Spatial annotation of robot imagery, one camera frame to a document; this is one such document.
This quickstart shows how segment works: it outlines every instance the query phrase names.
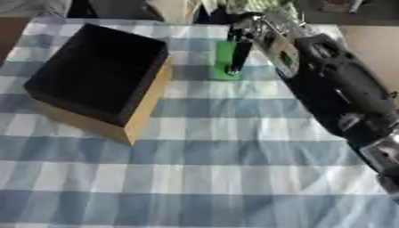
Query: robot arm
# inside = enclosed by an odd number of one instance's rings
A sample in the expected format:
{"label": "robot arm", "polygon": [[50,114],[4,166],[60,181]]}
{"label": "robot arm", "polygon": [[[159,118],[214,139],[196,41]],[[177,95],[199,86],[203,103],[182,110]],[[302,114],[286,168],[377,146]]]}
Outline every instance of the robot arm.
{"label": "robot arm", "polygon": [[345,138],[381,177],[399,180],[396,92],[388,92],[353,53],[305,23],[275,13],[248,15],[231,25],[228,40],[238,48],[226,73],[242,68],[253,42],[330,133]]}

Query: green block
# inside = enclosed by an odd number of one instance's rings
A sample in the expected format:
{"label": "green block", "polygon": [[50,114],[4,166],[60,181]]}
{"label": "green block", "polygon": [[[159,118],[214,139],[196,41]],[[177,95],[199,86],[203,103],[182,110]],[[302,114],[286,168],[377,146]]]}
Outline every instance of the green block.
{"label": "green block", "polygon": [[224,68],[232,63],[232,54],[234,53],[235,43],[227,41],[219,41],[216,44],[216,60],[211,75],[212,79],[217,80],[240,80],[241,72],[235,75],[228,75],[224,72]]}

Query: cardboard box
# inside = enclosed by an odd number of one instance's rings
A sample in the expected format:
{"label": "cardboard box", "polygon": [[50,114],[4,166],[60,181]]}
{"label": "cardboard box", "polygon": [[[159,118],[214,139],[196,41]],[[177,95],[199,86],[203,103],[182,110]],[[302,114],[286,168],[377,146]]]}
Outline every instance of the cardboard box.
{"label": "cardboard box", "polygon": [[171,74],[165,42],[88,24],[25,88],[51,118],[133,145]]}

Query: checkered tablecloth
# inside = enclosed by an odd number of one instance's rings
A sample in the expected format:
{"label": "checkered tablecloth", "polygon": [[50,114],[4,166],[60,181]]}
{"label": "checkered tablecloth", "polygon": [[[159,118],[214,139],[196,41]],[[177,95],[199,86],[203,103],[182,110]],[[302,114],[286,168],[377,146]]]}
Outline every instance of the checkered tablecloth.
{"label": "checkered tablecloth", "polygon": [[[174,75],[133,147],[55,122],[23,83],[84,22],[168,41]],[[398,227],[398,206],[253,50],[211,81],[226,27],[33,20],[0,70],[0,227]]]}

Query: black box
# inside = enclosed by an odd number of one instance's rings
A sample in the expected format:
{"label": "black box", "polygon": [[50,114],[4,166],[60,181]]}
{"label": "black box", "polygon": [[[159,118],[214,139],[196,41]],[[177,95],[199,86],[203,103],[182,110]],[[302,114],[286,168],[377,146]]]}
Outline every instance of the black box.
{"label": "black box", "polygon": [[170,76],[165,42],[87,24],[25,88],[49,116],[133,144]]}

